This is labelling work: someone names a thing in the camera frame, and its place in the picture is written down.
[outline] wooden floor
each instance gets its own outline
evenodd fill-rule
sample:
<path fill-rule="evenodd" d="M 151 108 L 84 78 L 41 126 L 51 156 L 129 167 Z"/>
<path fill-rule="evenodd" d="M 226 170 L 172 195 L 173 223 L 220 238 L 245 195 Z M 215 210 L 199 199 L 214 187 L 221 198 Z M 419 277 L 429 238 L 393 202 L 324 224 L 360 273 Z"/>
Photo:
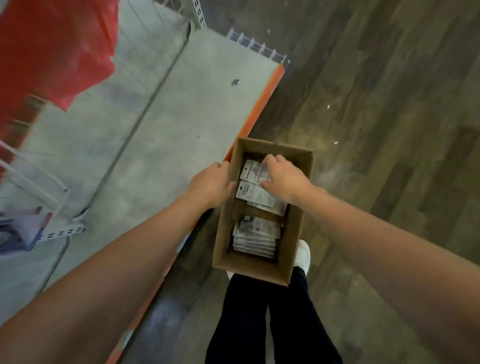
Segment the wooden floor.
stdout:
<path fill-rule="evenodd" d="M 290 59 L 252 137 L 315 150 L 315 184 L 480 264 L 479 1 L 202 6 L 211 28 Z M 228 284 L 211 268 L 217 220 L 180 254 L 123 363 L 204 361 Z M 436 362 L 320 227 L 308 221 L 303 238 L 311 299 L 345 363 Z"/>

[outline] person's right arm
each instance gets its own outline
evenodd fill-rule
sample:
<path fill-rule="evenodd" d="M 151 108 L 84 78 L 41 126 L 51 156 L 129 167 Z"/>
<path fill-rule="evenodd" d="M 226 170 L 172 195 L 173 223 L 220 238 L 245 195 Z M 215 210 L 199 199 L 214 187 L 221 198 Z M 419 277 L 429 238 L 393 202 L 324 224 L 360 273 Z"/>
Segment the person's right arm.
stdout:
<path fill-rule="evenodd" d="M 264 164 L 262 187 L 310 214 L 441 359 L 480 363 L 480 267 L 333 197 L 282 156 Z"/>

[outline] person's left arm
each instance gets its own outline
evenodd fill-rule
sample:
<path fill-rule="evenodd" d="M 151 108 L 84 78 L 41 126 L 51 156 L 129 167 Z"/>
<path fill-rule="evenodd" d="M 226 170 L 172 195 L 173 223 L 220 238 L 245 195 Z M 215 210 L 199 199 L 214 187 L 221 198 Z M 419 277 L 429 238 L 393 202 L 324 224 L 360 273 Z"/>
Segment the person's left arm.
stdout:
<path fill-rule="evenodd" d="M 104 364 L 183 237 L 228 199 L 228 162 L 197 174 L 188 191 L 80 264 L 0 327 L 2 363 Z"/>

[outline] forearm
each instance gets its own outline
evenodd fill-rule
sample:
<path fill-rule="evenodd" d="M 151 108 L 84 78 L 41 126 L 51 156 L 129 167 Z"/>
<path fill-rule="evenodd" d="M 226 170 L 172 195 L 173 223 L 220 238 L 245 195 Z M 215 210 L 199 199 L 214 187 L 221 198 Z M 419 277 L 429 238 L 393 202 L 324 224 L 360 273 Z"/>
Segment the forearm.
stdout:
<path fill-rule="evenodd" d="M 103 364 L 205 210 L 185 194 L 36 297 L 0 329 L 3 362 Z"/>
<path fill-rule="evenodd" d="M 299 198 L 359 272 L 436 347 L 478 358 L 480 269 L 312 187 Z"/>

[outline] stack of packages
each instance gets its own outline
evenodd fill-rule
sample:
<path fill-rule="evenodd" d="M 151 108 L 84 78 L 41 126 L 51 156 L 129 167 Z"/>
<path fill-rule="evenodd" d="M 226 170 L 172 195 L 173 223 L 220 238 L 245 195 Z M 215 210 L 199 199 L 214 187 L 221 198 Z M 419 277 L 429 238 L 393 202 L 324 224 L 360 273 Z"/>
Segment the stack of packages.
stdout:
<path fill-rule="evenodd" d="M 260 210 L 284 216 L 287 203 L 275 198 L 262 187 L 261 181 L 269 181 L 267 168 L 248 159 L 240 175 L 236 197 Z M 280 224 L 263 218 L 244 216 L 233 230 L 233 249 L 236 251 L 276 258 L 277 240 L 281 238 Z"/>

